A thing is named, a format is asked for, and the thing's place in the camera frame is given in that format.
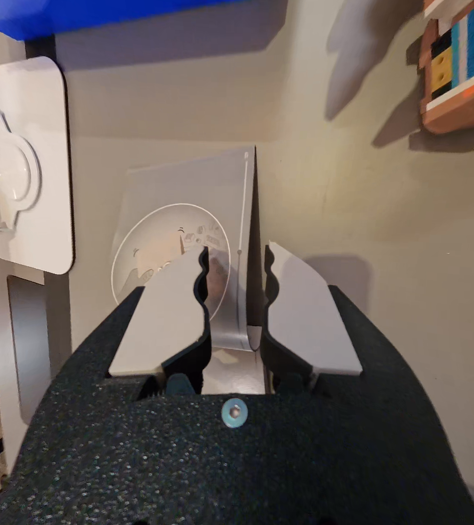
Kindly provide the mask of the grey desk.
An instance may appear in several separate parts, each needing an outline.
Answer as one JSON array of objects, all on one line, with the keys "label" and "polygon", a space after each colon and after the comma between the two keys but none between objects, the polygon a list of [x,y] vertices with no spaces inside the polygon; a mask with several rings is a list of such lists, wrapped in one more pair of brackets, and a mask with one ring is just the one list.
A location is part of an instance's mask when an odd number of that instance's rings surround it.
[{"label": "grey desk", "polygon": [[[55,371],[114,308],[136,168],[257,149],[260,241],[338,285],[432,400],[474,496],[474,130],[418,128],[421,1],[248,1],[56,36],[76,259],[45,277]],[[0,33],[0,63],[24,44]]]}]

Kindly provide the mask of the grey instruction booklet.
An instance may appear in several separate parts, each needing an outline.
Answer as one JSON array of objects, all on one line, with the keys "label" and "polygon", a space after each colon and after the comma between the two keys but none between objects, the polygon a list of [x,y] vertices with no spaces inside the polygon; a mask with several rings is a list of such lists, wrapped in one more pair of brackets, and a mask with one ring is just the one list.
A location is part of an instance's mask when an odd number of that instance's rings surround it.
[{"label": "grey instruction booklet", "polygon": [[128,174],[112,245],[110,286],[120,304],[179,254],[207,246],[206,305],[213,358],[207,393],[264,394],[264,304],[256,147]]}]

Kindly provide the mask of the brown toy brick model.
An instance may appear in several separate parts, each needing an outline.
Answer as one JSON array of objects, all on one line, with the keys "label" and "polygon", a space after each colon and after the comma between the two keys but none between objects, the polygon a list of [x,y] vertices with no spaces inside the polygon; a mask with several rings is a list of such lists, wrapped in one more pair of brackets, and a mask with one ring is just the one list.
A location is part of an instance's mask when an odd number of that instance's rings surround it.
[{"label": "brown toy brick model", "polygon": [[420,114],[438,135],[474,128],[474,1],[424,1]]}]

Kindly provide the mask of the blue plastic bin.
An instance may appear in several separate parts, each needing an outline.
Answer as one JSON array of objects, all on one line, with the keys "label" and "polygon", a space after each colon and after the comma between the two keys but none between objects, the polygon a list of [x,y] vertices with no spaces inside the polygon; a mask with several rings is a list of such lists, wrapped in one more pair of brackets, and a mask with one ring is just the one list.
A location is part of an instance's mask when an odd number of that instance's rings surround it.
[{"label": "blue plastic bin", "polygon": [[0,32],[24,42],[232,1],[0,1]]}]

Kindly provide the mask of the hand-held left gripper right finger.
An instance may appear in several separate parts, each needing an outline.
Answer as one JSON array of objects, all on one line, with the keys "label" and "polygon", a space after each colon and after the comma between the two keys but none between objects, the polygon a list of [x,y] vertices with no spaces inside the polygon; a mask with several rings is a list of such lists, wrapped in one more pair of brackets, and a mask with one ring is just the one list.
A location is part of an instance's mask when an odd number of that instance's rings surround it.
[{"label": "hand-held left gripper right finger", "polygon": [[325,279],[270,241],[265,247],[261,359],[275,377],[358,377],[363,368]]}]

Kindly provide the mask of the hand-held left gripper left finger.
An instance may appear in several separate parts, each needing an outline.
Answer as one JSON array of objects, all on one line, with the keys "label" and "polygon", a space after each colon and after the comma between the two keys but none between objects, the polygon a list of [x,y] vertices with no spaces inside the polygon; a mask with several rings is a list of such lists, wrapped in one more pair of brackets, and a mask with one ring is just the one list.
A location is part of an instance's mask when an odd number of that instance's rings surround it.
[{"label": "hand-held left gripper left finger", "polygon": [[195,246],[141,287],[140,299],[109,367],[112,377],[164,370],[205,343],[205,363],[209,363],[208,271],[207,246]]}]

